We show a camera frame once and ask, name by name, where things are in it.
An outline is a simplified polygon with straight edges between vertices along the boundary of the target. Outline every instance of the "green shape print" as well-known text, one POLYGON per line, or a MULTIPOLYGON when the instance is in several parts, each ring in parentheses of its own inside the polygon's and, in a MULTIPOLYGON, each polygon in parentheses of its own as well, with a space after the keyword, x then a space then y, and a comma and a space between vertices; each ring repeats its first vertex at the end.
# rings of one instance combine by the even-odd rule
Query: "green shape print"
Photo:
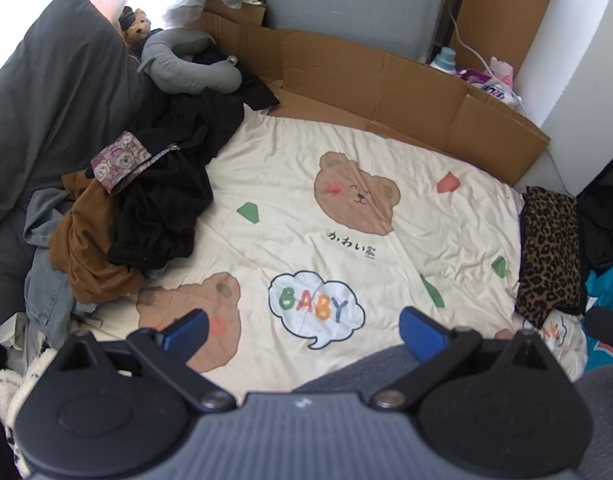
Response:
POLYGON ((506 276, 506 259, 504 256, 498 256, 495 258, 495 261, 491 264, 495 274, 499 277, 504 278, 506 276))
POLYGON ((427 291, 429 293, 430 299, 433 300, 433 303, 435 303, 435 306, 438 308, 444 308, 444 300, 442 299, 442 295, 439 293, 439 291, 433 286, 431 285, 429 282, 427 282, 426 278, 424 278, 424 276, 420 275, 422 278, 422 282, 424 282, 424 286, 427 288, 427 291))
POLYGON ((258 214, 258 207, 253 202, 247 202, 241 206, 237 212, 246 218, 249 222, 256 224, 260 221, 260 215, 258 214))

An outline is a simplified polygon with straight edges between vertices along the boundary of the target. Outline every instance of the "blue object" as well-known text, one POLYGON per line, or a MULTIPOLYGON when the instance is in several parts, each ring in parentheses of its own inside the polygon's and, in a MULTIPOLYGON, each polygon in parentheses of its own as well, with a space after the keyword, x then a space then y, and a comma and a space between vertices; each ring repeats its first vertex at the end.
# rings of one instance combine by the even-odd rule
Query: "blue object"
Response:
POLYGON ((433 60, 438 67, 447 72, 455 70, 455 51, 448 46, 443 46, 442 50, 435 56, 433 60))
POLYGON ((200 309, 191 310, 160 332, 160 345, 185 363, 208 340, 209 326, 206 312, 200 309))
POLYGON ((448 346, 449 331, 412 308, 400 313, 400 337, 411 353, 425 363, 448 346))
MULTIPOLYGON (((597 298, 593 308, 607 308, 613 311, 613 266, 600 276, 597 275, 595 270, 591 270, 585 285, 589 296, 597 298)), ((582 328, 587 333, 586 321, 582 322, 582 328)), ((584 373, 613 363, 613 347, 611 345, 587 334, 587 348, 589 360, 584 373)))
MULTIPOLYGON (((605 293, 613 296, 613 266, 600 276, 597 275, 595 270, 591 270, 585 285, 589 296, 599 298, 605 293)), ((598 302, 598 304, 601 306, 609 306, 600 302, 598 302)))

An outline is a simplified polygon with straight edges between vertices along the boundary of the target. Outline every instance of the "leopard print fabric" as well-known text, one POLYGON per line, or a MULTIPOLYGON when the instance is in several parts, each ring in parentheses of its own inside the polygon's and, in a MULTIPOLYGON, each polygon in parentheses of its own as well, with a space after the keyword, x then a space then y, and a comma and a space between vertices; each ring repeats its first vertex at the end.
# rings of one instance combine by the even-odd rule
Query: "leopard print fabric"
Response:
POLYGON ((522 262, 515 311, 538 329, 554 310, 580 301, 575 200, 529 187, 522 212, 522 262))

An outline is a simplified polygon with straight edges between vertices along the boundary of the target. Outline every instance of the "gray pillow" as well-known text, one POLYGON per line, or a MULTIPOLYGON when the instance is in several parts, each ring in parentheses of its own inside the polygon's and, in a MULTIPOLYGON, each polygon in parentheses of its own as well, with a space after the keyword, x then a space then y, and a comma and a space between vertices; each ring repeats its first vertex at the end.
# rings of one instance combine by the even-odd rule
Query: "gray pillow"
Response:
POLYGON ((154 88, 138 65, 89 0, 53 0, 0 70, 0 324, 24 311, 31 195, 122 133, 154 88))
POLYGON ((199 30, 170 28, 152 35, 142 49, 144 70, 162 92, 199 95, 205 88, 222 94, 235 92, 242 73, 228 60, 203 65, 180 59, 206 50, 215 40, 199 30))

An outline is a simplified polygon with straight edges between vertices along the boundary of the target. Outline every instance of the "white wall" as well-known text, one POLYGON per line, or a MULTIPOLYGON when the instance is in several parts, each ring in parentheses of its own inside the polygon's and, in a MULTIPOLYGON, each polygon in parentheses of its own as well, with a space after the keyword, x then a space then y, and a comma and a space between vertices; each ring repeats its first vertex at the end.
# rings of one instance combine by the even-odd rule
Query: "white wall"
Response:
POLYGON ((604 105, 593 90, 602 79, 613 103, 613 65, 603 61, 612 44, 613 0, 551 0, 515 89, 552 142, 519 190, 544 186, 577 194, 612 158, 613 128, 605 121, 610 124, 613 114, 600 113, 604 105))
POLYGON ((542 129, 571 194, 580 193, 613 158, 613 0, 542 129))
POLYGON ((608 0, 551 0, 515 90, 531 120, 542 126, 589 48, 608 0))

